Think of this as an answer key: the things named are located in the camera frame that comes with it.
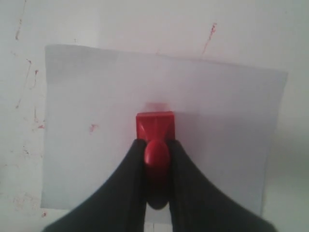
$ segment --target white paper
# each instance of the white paper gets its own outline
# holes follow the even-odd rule
[[[46,47],[42,207],[72,209],[117,168],[149,105],[175,112],[176,138],[220,190],[261,212],[287,73],[201,60]],[[146,221],[170,223],[169,208]]]

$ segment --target white surface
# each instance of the white surface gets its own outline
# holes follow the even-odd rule
[[[136,114],[162,102],[199,169],[261,213],[287,73],[68,45],[47,46],[45,62],[43,208],[73,209],[96,191],[136,138]],[[145,220],[171,223],[164,211],[149,208]]]
[[[17,41],[23,7],[23,0],[0,2],[1,232],[36,232],[66,213],[46,210],[42,217],[44,210],[39,208],[43,130],[37,127],[44,120],[44,46],[52,43],[203,57],[287,71],[268,159],[263,216],[281,232],[308,231],[307,0],[27,0]],[[215,22],[216,32],[202,56]],[[15,109],[29,67],[27,58],[32,61],[27,88]],[[35,70],[39,70],[37,84],[29,89]],[[146,228],[170,229],[149,224]]]

